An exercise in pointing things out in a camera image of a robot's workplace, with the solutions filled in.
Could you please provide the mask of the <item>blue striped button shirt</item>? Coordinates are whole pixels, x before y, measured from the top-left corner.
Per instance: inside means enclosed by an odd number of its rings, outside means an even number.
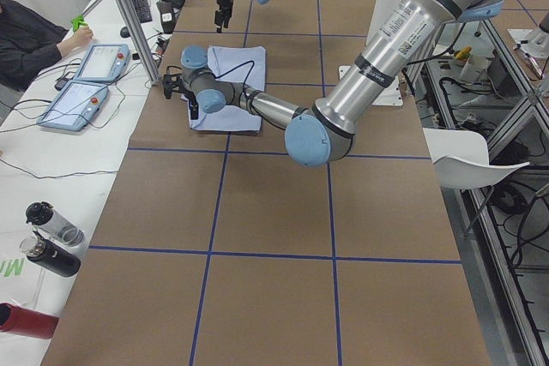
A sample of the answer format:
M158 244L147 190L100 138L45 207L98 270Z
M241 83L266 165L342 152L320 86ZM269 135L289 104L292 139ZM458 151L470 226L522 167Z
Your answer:
M207 49L189 46L181 56L184 69L205 69L213 76L213 84L200 86L195 92L199 118L189 126L196 131L252 132L261 130L262 120L236 104L223 103L223 87L230 87L236 97L247 86L263 91L266 80L266 50L262 46L235 48L211 45Z

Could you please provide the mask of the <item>black device with label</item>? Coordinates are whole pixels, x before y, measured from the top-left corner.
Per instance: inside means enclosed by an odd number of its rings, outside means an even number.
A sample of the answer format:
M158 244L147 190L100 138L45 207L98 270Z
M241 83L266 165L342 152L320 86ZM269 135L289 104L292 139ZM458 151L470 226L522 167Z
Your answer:
M156 3L156 6L160 13L160 23L163 33L172 34L177 22L172 3L166 1L158 1Z

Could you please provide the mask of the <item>black keyboard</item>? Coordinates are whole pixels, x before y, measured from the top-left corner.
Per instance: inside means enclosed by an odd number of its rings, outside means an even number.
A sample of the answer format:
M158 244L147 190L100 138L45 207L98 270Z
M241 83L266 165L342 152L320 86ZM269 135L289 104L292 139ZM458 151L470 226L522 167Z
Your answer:
M130 0L140 23L153 20L148 0Z

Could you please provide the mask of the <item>black computer mouse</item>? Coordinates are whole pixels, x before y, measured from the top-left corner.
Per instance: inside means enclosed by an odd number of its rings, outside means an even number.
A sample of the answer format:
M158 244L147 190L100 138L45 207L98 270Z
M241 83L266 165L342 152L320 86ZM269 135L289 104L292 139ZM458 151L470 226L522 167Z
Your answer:
M128 38L130 36L130 31L127 27L122 27L120 29L120 36L124 39Z

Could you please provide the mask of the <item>upper teach pendant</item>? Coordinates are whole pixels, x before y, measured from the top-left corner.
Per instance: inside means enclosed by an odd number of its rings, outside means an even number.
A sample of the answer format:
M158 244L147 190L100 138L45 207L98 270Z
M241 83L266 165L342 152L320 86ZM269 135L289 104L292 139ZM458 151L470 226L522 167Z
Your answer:
M75 72L74 80L113 83L122 76L130 58L126 44L91 45Z

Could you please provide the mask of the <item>teach pendant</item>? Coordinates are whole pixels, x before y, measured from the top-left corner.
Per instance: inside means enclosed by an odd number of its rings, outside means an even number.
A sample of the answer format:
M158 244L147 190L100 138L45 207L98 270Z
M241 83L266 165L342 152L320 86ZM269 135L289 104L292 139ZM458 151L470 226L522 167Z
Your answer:
M90 124L106 101L109 87L88 81L69 81L50 103L36 124L77 132Z
M113 83L122 76L130 58L126 44L91 45L75 72L74 80Z

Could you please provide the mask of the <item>lower teach pendant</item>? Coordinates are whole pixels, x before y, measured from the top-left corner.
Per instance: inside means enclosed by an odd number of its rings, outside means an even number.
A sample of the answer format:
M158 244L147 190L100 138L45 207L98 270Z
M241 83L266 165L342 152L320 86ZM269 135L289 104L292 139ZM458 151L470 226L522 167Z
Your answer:
M77 132L90 124L106 101L109 87L88 81L69 81L50 103L36 124Z

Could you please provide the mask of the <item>black smartphone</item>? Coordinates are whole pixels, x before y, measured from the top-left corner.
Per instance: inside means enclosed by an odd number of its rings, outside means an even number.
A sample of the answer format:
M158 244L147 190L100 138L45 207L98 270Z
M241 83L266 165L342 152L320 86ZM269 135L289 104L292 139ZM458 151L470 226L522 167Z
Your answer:
M54 84L54 88L58 91L61 91L69 81L73 79L72 76L63 76L56 79L56 82Z

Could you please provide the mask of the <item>green object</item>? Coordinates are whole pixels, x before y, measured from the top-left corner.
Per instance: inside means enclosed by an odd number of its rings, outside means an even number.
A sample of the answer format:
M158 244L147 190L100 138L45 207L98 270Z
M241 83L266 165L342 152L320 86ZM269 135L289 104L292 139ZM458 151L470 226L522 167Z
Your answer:
M83 15L78 15L75 18L71 20L72 24L72 31L76 33L81 27L87 27L88 24L86 23Z

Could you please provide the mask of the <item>seated person in black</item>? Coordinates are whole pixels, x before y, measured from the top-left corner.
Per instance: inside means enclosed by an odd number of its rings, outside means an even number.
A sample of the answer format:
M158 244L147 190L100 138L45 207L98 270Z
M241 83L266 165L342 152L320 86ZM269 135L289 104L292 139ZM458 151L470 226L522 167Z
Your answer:
M71 36L67 33L28 7L1 0L1 84L19 92L26 90L40 71L88 45L94 37L87 25Z

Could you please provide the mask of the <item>clear water bottle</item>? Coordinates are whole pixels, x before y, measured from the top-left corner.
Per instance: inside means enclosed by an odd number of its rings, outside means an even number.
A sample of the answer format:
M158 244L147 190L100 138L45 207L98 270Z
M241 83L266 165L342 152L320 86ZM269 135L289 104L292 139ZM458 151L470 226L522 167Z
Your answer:
M46 201L31 203L25 214L26 222L33 228L48 233L66 246L77 246L84 240L84 233Z

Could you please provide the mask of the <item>black bottle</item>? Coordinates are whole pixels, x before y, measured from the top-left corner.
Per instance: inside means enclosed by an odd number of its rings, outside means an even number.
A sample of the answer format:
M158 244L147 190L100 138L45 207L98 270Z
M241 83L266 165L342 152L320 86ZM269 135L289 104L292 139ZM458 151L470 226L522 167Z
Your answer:
M24 238L20 251L32 263L65 278L77 274L81 266L78 257L38 235Z

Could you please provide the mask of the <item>white plastic chair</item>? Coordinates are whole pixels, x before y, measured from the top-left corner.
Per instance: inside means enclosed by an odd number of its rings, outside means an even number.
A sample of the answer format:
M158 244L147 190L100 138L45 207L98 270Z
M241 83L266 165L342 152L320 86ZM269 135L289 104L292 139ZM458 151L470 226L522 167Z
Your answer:
M491 165L485 138L470 130L423 128L423 133L441 188L494 186L529 165Z

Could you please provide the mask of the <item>red bottle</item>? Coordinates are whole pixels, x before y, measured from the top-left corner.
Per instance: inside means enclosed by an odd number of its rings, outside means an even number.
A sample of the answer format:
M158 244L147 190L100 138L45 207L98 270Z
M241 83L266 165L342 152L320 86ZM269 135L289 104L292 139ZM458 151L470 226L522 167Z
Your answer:
M36 339L50 339L59 318L25 309L10 303L1 303L1 332Z

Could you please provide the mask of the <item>grey aluminium frame post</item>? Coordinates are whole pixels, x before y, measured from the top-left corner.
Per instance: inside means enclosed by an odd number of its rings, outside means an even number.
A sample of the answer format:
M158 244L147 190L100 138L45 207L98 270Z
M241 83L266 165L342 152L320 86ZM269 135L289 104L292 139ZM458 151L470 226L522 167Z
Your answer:
M155 86L160 83L160 73L156 66L146 36L142 30L142 24L139 22L137 13L131 0L115 0L119 12L124 20L125 26L129 29L130 37L134 47L141 59L142 66L147 72L150 83Z

